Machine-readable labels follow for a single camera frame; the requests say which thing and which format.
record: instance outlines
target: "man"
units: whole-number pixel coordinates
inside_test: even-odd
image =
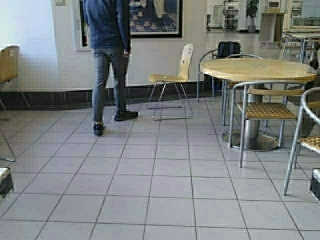
[[[105,88],[110,63],[114,73],[115,121],[135,119],[136,111],[127,111],[125,80],[131,53],[128,0],[84,0],[84,19],[89,26],[96,79],[92,91],[93,132],[104,131]]]

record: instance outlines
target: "picture frame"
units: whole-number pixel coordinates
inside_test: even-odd
[[[183,0],[128,0],[132,38],[181,38]]]

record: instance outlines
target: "sneaker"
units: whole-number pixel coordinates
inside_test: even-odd
[[[93,133],[97,136],[101,136],[104,133],[105,126],[103,124],[95,123],[92,127]]]
[[[115,115],[114,120],[117,122],[136,119],[138,117],[137,111],[125,111]]]

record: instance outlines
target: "round table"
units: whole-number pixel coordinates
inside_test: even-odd
[[[233,82],[279,81],[292,80],[303,83],[316,79],[316,71],[306,64],[275,59],[229,58],[206,61],[201,64],[200,71],[221,80]],[[252,85],[262,89],[263,85]],[[261,103],[262,96],[248,95],[248,103]],[[245,127],[245,144],[247,151],[269,151],[278,147],[275,137],[259,131],[260,121],[248,120]],[[240,130],[234,130],[232,144],[240,147]],[[228,143],[229,132],[222,135]]]

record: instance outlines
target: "chair backrest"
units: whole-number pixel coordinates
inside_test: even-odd
[[[191,65],[192,55],[194,54],[194,45],[192,43],[186,44],[183,48],[179,76],[184,80],[189,79],[189,70]]]
[[[0,51],[0,83],[8,82],[19,74],[19,46],[8,46]]]
[[[301,104],[302,104],[302,107],[304,108],[304,111],[310,116],[310,118],[312,118],[317,124],[320,125],[320,118],[316,114],[314,114],[313,111],[311,110],[311,109],[320,109],[320,101],[307,102],[308,96],[310,94],[316,94],[316,93],[320,94],[320,87],[314,87],[305,91],[305,93],[301,97]]]

